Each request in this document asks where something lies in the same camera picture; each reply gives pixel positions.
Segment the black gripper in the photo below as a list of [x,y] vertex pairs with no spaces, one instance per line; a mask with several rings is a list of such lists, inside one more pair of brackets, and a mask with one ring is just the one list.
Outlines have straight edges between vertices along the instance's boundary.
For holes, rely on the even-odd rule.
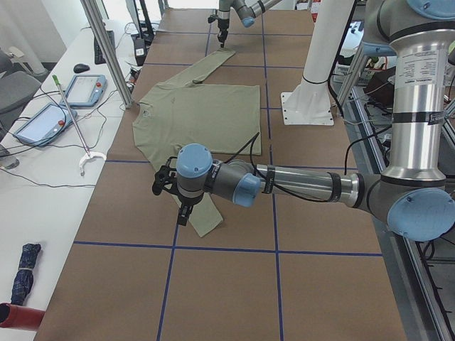
[[188,219],[193,211],[193,207],[203,199],[203,193],[200,192],[192,197],[179,193],[177,194],[177,197],[181,202],[181,206],[178,211],[177,223],[187,225]]
[[218,42],[221,46],[225,45],[225,41],[228,36],[228,19],[226,18],[219,18],[218,19],[218,29],[219,34],[217,35]]

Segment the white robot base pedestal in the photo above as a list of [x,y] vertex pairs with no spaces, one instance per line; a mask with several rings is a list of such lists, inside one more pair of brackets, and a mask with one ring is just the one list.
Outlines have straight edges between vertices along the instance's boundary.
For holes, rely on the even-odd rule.
[[324,0],[319,5],[301,83],[293,92],[281,93],[284,124],[333,125],[328,81],[354,10],[354,0]]

